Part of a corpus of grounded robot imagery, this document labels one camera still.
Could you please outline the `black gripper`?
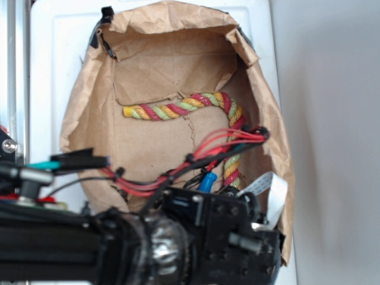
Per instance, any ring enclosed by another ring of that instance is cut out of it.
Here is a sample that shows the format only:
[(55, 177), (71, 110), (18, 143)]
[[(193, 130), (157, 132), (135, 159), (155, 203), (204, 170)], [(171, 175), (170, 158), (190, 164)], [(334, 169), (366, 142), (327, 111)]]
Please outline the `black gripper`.
[(188, 237), (184, 284), (274, 284), (281, 266), (281, 233), (252, 227), (255, 197), (228, 197), (168, 188), (161, 210)]

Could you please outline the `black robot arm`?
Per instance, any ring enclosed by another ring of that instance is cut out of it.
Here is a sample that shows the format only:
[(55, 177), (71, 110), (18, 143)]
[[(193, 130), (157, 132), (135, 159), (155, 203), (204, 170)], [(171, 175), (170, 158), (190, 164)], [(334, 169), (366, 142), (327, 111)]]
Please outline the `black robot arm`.
[(91, 216), (1, 202), (1, 280), (91, 284), (273, 284), (284, 236), (253, 194), (170, 187), (211, 157), (164, 176), (158, 209)]

